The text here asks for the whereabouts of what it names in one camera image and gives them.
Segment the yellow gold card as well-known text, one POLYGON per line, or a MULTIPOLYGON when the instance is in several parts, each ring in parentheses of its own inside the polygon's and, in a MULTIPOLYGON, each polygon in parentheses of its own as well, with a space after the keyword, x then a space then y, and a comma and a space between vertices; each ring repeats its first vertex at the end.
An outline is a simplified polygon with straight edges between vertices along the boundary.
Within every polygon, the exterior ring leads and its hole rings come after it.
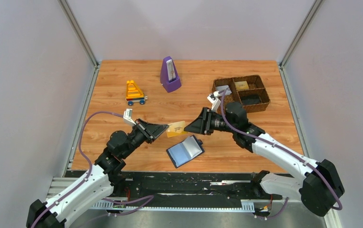
POLYGON ((166 130, 166 135, 168 138, 187 134, 187 132, 184 131, 184 127, 186 126, 185 121, 169 123, 168 126, 169 128, 166 130))

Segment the blue leather card holder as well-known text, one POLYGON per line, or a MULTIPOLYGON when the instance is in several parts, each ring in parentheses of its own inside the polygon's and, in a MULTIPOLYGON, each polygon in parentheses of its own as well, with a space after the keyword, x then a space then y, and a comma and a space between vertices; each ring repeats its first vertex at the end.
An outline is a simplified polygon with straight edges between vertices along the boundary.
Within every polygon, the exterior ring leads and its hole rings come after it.
POLYGON ((172 164, 177 169, 205 152, 203 141, 195 135, 173 145, 166 150, 172 164))

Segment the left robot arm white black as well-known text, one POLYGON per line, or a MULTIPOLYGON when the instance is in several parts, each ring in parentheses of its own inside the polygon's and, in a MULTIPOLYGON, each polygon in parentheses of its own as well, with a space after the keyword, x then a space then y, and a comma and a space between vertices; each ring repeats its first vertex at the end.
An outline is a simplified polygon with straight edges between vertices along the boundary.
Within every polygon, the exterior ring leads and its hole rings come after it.
POLYGON ((56 196, 30 205, 26 227, 68 228, 104 197, 121 196, 126 186, 121 174, 124 159, 143 143, 153 143, 168 128, 167 124, 136 119, 131 132, 113 132, 102 154, 81 177, 56 196))

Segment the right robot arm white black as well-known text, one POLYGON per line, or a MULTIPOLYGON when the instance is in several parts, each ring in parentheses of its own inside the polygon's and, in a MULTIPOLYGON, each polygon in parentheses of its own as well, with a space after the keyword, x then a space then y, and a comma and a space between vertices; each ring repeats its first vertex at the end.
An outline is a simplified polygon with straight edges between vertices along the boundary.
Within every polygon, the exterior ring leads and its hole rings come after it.
POLYGON ((300 200, 309 211, 320 217, 331 209, 343 208, 339 199, 345 190, 335 165, 327 159, 317 161, 308 158, 279 143, 251 123, 238 102, 228 103, 220 114, 204 107, 184 130, 202 135, 211 135, 214 131, 232 133, 239 147, 267 158, 290 174, 286 177, 261 171, 251 185, 252 194, 257 198, 276 194, 300 200))

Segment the black card with stripe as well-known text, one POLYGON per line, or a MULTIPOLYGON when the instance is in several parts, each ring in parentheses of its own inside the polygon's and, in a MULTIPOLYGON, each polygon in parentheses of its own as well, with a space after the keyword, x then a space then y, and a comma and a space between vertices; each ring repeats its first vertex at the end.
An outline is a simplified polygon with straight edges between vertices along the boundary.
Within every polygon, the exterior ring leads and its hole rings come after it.
POLYGON ((262 103, 260 96, 257 94, 241 96, 240 99, 243 106, 257 105, 262 103))

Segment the yellow toy on wheels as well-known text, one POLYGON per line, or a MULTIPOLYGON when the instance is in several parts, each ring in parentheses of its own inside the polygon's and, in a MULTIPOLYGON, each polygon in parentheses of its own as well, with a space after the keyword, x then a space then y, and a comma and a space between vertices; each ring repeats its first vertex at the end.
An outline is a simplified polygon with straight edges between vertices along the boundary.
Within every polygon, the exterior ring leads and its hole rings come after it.
POLYGON ((140 87, 133 80, 126 82, 126 97, 127 104, 133 106, 135 103, 144 105, 148 97, 140 89, 140 87))

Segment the purple metronome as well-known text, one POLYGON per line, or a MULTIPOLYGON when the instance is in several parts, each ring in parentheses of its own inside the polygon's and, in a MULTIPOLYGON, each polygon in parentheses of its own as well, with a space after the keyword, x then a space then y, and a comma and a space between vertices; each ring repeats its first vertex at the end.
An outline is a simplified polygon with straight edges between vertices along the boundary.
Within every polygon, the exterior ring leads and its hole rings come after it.
POLYGON ((160 82, 167 93, 176 91, 182 86, 173 59, 167 56, 162 61, 160 82))

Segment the white silver card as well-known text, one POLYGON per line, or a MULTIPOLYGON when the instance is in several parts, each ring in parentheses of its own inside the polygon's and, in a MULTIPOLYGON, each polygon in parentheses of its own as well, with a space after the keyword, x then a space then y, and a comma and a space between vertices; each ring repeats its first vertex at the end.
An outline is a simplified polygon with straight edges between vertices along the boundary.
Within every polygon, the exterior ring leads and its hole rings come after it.
POLYGON ((218 92, 218 94, 219 94, 219 96, 222 96, 222 94, 224 94, 225 93, 225 95, 230 95, 230 94, 232 94, 232 92, 231 92, 231 89, 230 89, 230 87, 228 86, 228 85, 220 85, 220 86, 216 86, 215 87, 215 91, 217 91, 218 92))

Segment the brown wicker divided basket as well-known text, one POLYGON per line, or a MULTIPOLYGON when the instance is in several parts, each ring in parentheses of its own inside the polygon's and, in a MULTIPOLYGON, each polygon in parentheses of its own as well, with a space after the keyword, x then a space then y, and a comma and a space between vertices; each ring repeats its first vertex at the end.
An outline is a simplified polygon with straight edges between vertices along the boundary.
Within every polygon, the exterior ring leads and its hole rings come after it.
POLYGON ((265 111, 270 103, 269 95, 259 75, 217 78, 213 81, 212 91, 226 90, 224 107, 238 102, 247 113, 265 111))

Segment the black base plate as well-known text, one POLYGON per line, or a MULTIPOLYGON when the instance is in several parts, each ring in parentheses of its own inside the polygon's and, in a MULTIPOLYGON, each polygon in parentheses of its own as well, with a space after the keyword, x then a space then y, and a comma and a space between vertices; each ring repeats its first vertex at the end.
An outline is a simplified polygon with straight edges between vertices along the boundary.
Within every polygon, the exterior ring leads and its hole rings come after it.
POLYGON ((110 197, 136 200, 153 195, 148 206, 225 207, 239 200, 281 200, 251 182, 252 173, 131 172, 114 187, 110 197))

